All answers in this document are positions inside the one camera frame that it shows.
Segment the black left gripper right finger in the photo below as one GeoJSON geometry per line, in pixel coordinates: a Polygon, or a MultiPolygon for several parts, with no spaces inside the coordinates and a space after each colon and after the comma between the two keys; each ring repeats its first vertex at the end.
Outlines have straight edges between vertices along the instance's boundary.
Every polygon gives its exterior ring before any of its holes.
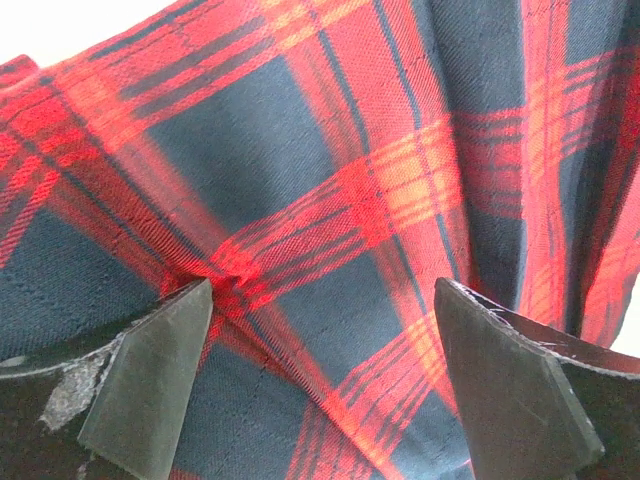
{"type": "Polygon", "coordinates": [[[447,278],[434,309],[476,478],[638,478],[638,358],[447,278]]]}

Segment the red black plaid skirt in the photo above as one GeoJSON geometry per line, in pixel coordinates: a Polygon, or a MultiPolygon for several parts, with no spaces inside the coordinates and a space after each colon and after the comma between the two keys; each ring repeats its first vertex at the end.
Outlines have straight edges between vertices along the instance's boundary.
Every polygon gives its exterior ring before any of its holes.
{"type": "Polygon", "coordinates": [[[635,1],[178,1],[1,67],[1,355],[208,279],[175,479],[471,479],[436,280],[608,347],[638,273],[635,1]]]}

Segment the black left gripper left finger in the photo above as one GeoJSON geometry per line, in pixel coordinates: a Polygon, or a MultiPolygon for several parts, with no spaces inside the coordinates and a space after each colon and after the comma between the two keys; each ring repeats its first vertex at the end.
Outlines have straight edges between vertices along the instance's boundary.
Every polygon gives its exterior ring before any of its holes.
{"type": "Polygon", "coordinates": [[[2,361],[2,478],[169,478],[212,310],[198,279],[137,318],[2,361]]]}

